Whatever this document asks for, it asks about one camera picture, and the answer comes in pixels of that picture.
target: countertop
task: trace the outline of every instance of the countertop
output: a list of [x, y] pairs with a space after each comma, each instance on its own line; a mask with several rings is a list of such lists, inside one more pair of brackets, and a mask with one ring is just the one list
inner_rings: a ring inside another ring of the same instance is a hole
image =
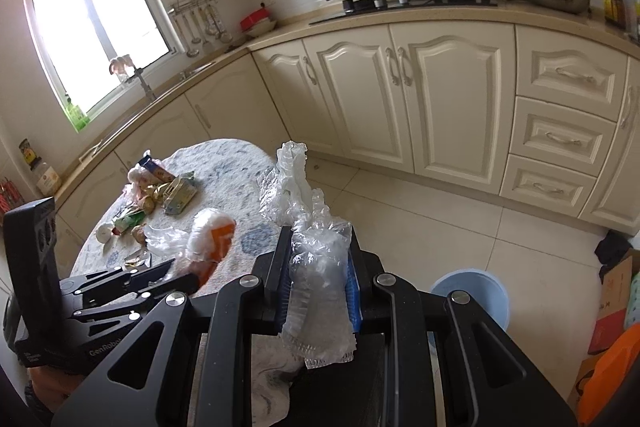
[[556, 10], [534, 6], [527, 2], [514, 1], [510, 3], [498, 4], [497, 7], [469, 7], [469, 6], [446, 6], [430, 8], [407, 8], [401, 10], [390, 10], [373, 14], [347, 17], [329, 22], [319, 23], [310, 26], [309, 21], [314, 20], [322, 14], [327, 14], [328, 10], [317, 10], [316, 12], [297, 16], [272, 32], [261, 38], [247, 42], [238, 49], [227, 54], [209, 55], [201, 60], [201, 63], [213, 60], [212, 65], [193, 75], [185, 81], [177, 82], [175, 77], [167, 82], [173, 85], [167, 89], [155, 102], [151, 103], [140, 111], [135, 117], [127, 122], [116, 134], [102, 144], [94, 156], [85, 159], [76, 169], [71, 172], [56, 193], [56, 204], [60, 208], [66, 198], [78, 187], [82, 180], [97, 166], [104, 158], [134, 130], [140, 127], [146, 120], [160, 111], [163, 107], [173, 102], [178, 96], [185, 93], [191, 87], [202, 81], [204, 78], [216, 71], [228, 66], [236, 59], [275, 44], [293, 41], [313, 35], [327, 32], [359, 28], [363, 26], [373, 26], [377, 24], [391, 24], [402, 22], [437, 21], [437, 20], [459, 20], [459, 21], [486, 21], [502, 22], [511, 24], [522, 24], [536, 26], [548, 30], [568, 33], [585, 39], [589, 39], [620, 52], [630, 55], [640, 60], [640, 46], [629, 41], [624, 32], [619, 29], [607, 26], [601, 20], [589, 19], [586, 16], [572, 15]]

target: metal bolt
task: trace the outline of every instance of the metal bolt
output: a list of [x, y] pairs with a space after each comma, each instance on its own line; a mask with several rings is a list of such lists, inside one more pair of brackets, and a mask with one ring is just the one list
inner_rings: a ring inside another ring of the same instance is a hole
[[390, 273], [381, 273], [376, 277], [376, 281], [382, 286], [393, 286], [396, 284], [396, 278]]
[[451, 294], [451, 300], [456, 304], [469, 304], [471, 297], [464, 290], [455, 290]]
[[169, 306], [180, 306], [185, 300], [186, 297], [184, 296], [184, 293], [180, 292], [169, 293], [169, 295], [164, 298], [164, 301]]
[[255, 275], [245, 275], [240, 279], [240, 285], [244, 288], [253, 288], [258, 284], [258, 282], [260, 282], [260, 279]]

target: round table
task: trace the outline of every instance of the round table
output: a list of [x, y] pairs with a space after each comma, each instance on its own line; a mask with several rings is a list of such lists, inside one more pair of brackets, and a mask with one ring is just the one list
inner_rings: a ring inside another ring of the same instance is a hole
[[[260, 215], [255, 182], [259, 172], [273, 166], [273, 159], [259, 147], [242, 140], [210, 140], [177, 150], [164, 160], [164, 165], [175, 175], [194, 171], [198, 193], [178, 216], [167, 216], [162, 208], [156, 208], [144, 223], [155, 229], [174, 227], [190, 232], [193, 216], [208, 206], [218, 208], [236, 220], [236, 233], [227, 256], [194, 296], [217, 292], [229, 281], [250, 273], [258, 255], [275, 249], [280, 229]], [[125, 258], [140, 248], [130, 233], [112, 237], [106, 245], [95, 238], [95, 230], [100, 223], [110, 222], [124, 206], [124, 196], [120, 195], [96, 223], [78, 254], [72, 276], [123, 266]], [[152, 256], [152, 266], [161, 261], [164, 259]], [[200, 359], [203, 345], [198, 356]], [[278, 337], [253, 336], [254, 425], [268, 426], [286, 416], [289, 388], [279, 374], [293, 373], [301, 366], [302, 361], [290, 354]], [[196, 387], [194, 382], [192, 396]]]

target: bottle label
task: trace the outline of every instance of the bottle label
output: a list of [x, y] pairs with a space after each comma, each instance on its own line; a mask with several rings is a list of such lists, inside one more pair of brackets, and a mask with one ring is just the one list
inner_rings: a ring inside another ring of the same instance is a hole
[[46, 172], [36, 182], [38, 190], [45, 196], [53, 196], [54, 187], [59, 181], [58, 174], [53, 170], [53, 167], [49, 167]]

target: kitchen cabinet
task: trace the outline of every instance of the kitchen cabinet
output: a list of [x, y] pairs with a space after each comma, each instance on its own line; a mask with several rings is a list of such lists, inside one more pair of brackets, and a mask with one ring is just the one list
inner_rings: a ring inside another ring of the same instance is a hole
[[568, 34], [516, 26], [518, 94], [616, 121], [625, 89], [626, 57]]
[[182, 95], [163, 107], [116, 147], [115, 153], [132, 168], [146, 150], [154, 158], [167, 158], [178, 149], [209, 140], [187, 98]]
[[497, 194], [515, 92], [513, 26], [391, 25], [416, 174]]
[[318, 76], [302, 41], [254, 52], [254, 59], [292, 140], [309, 150], [342, 155]]
[[239, 58], [187, 91], [210, 138], [238, 138], [275, 156], [289, 141], [250, 55]]
[[84, 245], [84, 240], [65, 223], [60, 215], [57, 215], [54, 253], [56, 254], [56, 265], [60, 279], [69, 277], [82, 245]]
[[635, 234], [640, 229], [640, 62], [629, 58], [613, 143], [580, 219]]
[[500, 195], [577, 217], [596, 178], [510, 154]]
[[404, 94], [388, 26], [331, 32], [303, 41], [343, 155], [413, 172]]
[[89, 237], [102, 214], [122, 193], [128, 183], [127, 172], [116, 154], [110, 153], [60, 207], [58, 214], [82, 240]]
[[615, 129], [599, 116], [518, 96], [511, 153], [597, 176]]

